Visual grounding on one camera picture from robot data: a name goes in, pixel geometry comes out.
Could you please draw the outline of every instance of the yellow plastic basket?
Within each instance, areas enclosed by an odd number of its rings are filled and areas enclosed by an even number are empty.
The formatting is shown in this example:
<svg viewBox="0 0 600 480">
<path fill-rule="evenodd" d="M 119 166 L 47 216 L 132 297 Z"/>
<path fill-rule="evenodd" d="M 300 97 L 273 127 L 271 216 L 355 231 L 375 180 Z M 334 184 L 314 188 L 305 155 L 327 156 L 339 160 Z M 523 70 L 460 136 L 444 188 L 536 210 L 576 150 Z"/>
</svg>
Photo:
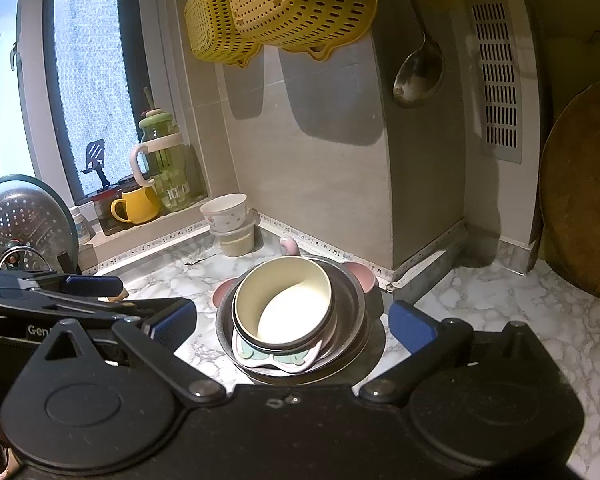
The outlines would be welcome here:
<svg viewBox="0 0 600 480">
<path fill-rule="evenodd" d="M 324 60 L 368 31 L 378 0 L 229 0 L 245 38 Z"/>
<path fill-rule="evenodd" d="M 235 28 L 228 0 L 189 0 L 184 9 L 193 55 L 203 61 L 247 66 L 260 44 Z"/>
</svg>

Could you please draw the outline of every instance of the cream colored bowl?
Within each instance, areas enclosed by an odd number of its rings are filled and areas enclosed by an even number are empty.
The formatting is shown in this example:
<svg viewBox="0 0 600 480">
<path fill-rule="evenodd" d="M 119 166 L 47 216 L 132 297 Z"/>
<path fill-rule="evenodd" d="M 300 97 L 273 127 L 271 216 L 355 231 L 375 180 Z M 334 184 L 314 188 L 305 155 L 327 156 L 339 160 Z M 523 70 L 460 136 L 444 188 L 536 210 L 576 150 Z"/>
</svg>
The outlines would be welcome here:
<svg viewBox="0 0 600 480">
<path fill-rule="evenodd" d="M 256 345 L 288 349 L 323 329 L 331 312 L 331 282 L 322 267 L 282 256 L 255 267 L 235 294 L 234 321 Z"/>
</svg>

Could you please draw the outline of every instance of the round wooden cutting board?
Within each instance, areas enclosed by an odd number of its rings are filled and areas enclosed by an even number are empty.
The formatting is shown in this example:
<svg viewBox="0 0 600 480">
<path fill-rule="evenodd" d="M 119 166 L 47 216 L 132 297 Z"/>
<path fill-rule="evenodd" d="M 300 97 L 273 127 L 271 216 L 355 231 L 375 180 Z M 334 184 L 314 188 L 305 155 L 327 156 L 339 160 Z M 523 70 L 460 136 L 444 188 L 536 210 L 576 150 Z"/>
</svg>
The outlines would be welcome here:
<svg viewBox="0 0 600 480">
<path fill-rule="evenodd" d="M 600 297 L 600 81 L 574 97 L 551 130 L 540 202 L 564 269 Z"/>
</svg>

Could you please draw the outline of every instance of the white vent cover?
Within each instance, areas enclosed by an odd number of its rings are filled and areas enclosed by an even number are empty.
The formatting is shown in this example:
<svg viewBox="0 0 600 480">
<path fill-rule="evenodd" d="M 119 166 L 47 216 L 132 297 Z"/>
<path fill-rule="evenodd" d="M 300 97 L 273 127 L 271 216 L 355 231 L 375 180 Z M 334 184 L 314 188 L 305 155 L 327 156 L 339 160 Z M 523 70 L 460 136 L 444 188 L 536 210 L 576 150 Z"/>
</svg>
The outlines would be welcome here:
<svg viewBox="0 0 600 480">
<path fill-rule="evenodd" d="M 522 106 L 516 42 L 507 0 L 466 0 L 477 47 L 482 145 L 496 158 L 522 162 Z"/>
</svg>

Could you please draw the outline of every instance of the countertop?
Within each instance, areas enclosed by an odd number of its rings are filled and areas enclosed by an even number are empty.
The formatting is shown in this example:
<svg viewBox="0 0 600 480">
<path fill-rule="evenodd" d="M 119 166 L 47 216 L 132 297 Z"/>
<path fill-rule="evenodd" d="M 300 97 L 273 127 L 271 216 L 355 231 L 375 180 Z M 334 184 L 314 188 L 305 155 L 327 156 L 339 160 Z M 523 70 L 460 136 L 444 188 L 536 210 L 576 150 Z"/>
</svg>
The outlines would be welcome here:
<svg viewBox="0 0 600 480">
<path fill-rule="evenodd" d="M 266 233 L 254 253 L 227 258 L 208 237 L 196 246 L 175 248 L 147 267 L 157 270 L 125 282 L 132 299 L 183 296 L 198 308 L 195 332 L 176 355 L 232 390 L 251 381 L 221 349 L 211 297 L 223 280 L 280 256 L 277 238 Z M 600 300 L 557 276 L 539 260 L 526 276 L 497 261 L 487 267 L 459 266 L 446 275 L 416 307 L 442 320 L 458 317 L 476 330 L 500 331 L 510 320 L 530 325 L 578 394 L 586 424 L 569 464 L 587 480 L 600 480 Z M 383 314 L 374 321 L 362 354 L 329 382 L 360 384 L 409 356 L 387 329 Z"/>
</svg>

